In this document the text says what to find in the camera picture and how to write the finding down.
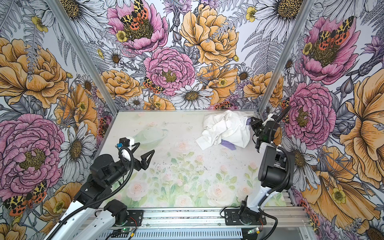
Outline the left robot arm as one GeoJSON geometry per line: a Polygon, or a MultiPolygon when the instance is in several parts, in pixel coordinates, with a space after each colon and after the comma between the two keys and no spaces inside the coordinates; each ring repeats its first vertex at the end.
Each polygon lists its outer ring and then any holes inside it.
{"type": "Polygon", "coordinates": [[[137,230],[141,215],[131,214],[124,203],[113,197],[128,183],[134,171],[148,169],[155,150],[136,159],[134,153],[139,146],[140,143],[122,138],[117,144],[117,162],[109,154],[98,156],[90,167],[87,181],[45,238],[95,240],[113,226],[137,230]]]}

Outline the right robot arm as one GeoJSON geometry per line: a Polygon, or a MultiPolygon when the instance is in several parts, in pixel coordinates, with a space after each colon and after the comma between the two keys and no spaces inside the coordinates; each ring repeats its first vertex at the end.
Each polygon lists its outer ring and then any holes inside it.
{"type": "Polygon", "coordinates": [[[261,187],[241,202],[239,218],[243,225],[264,224],[262,210],[267,201],[293,184],[295,156],[274,143],[280,121],[281,118],[274,114],[270,114],[265,121],[255,117],[250,120],[257,138],[255,149],[262,155],[258,173],[261,187]]]}

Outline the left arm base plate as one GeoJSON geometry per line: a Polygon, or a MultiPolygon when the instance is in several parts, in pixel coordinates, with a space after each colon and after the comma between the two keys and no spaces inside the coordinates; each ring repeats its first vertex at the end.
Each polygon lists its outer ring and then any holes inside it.
{"type": "Polygon", "coordinates": [[[140,227],[144,218],[143,215],[143,210],[125,210],[117,215],[115,226],[140,227]]]}

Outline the purple cloth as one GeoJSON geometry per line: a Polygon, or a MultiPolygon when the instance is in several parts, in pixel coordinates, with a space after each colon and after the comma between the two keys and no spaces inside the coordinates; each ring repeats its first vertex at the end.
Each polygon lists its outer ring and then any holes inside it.
{"type": "Polygon", "coordinates": [[[235,151],[236,150],[236,146],[231,143],[231,142],[228,142],[228,141],[225,141],[225,140],[222,140],[221,142],[221,145],[231,151],[235,151]]]}

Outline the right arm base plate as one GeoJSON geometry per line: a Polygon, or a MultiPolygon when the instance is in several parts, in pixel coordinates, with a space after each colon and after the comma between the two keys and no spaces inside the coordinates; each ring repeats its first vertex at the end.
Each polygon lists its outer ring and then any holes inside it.
{"type": "Polygon", "coordinates": [[[261,226],[266,225],[266,217],[260,213],[250,211],[249,213],[242,212],[236,208],[224,209],[221,212],[227,226],[261,226]]]}

